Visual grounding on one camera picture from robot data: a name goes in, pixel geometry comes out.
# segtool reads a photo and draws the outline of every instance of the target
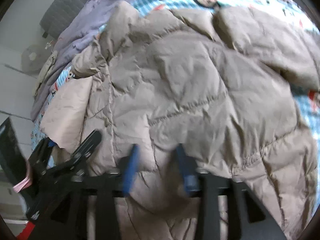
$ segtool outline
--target pink fabric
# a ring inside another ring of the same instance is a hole
[[[26,160],[26,166],[27,166],[27,174],[25,179],[13,187],[13,190],[16,193],[19,193],[21,190],[32,185],[32,172],[31,172],[31,166],[28,160]]]

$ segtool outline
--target beige puffer blanket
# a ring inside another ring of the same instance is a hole
[[[311,218],[317,163],[289,82],[318,90],[319,66],[309,35],[256,9],[140,18],[122,2],[100,39],[73,59],[80,79],[57,92],[41,127],[68,152],[100,129],[92,175],[140,145],[131,195],[116,200],[124,240],[193,239],[199,200],[178,194],[178,143],[199,166],[245,180],[296,239]]]

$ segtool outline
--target red object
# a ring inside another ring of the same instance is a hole
[[[308,97],[310,98],[311,102],[311,109],[313,112],[317,111],[317,104],[316,104],[316,92],[315,91],[309,91],[308,92]]]
[[[35,228],[35,225],[29,221],[24,230],[17,236],[17,240],[27,240],[33,228]]]
[[[153,11],[158,11],[158,10],[162,10],[165,7],[165,4],[159,4],[158,6],[153,8]]]

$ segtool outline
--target red pattern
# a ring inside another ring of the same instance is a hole
[[[316,92],[314,91],[309,91],[308,92],[308,97],[310,98],[311,102],[311,109],[313,112],[316,112],[317,111],[317,104],[316,104]]]
[[[158,10],[162,10],[165,7],[165,4],[159,4],[158,6],[153,8],[153,11],[158,11]]]

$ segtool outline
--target bed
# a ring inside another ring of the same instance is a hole
[[[107,21],[120,0],[89,0],[70,26],[62,32],[54,47],[58,57],[52,66],[51,74],[39,88],[33,110],[32,120],[35,123],[31,139],[33,148],[45,137],[39,129],[42,117],[55,93],[70,78],[71,60],[76,53],[84,50],[94,37],[99,37],[106,27]],[[209,10],[212,13],[228,6],[244,6],[257,8],[273,16],[302,28],[318,39],[319,31],[314,22],[317,15],[312,14],[313,9],[306,6],[301,0],[125,0],[136,8],[140,16],[146,16],[153,10],[196,8]],[[303,90],[291,86],[292,94],[299,106],[301,114],[312,131],[313,138],[320,143],[320,110],[319,94],[316,91]],[[316,208],[320,204],[320,173],[318,171]]]

